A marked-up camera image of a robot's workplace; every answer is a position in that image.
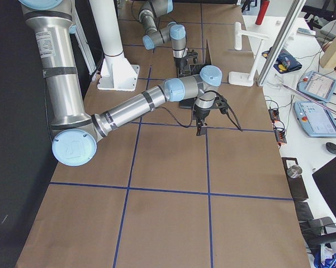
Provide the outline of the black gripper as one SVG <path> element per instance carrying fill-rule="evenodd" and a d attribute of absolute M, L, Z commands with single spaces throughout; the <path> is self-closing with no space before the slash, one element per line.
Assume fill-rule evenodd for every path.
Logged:
<path fill-rule="evenodd" d="M 188 56 L 174 58 L 174 63 L 177 69 L 184 69 L 188 65 Z"/>
<path fill-rule="evenodd" d="M 207 124 L 202 123 L 205 121 L 205 118 L 209 115 L 210 109 L 209 108 L 201 108 L 195 107 L 195 119 L 196 119 L 196 127 L 197 132 L 196 136 L 206 135 L 207 133 Z"/>

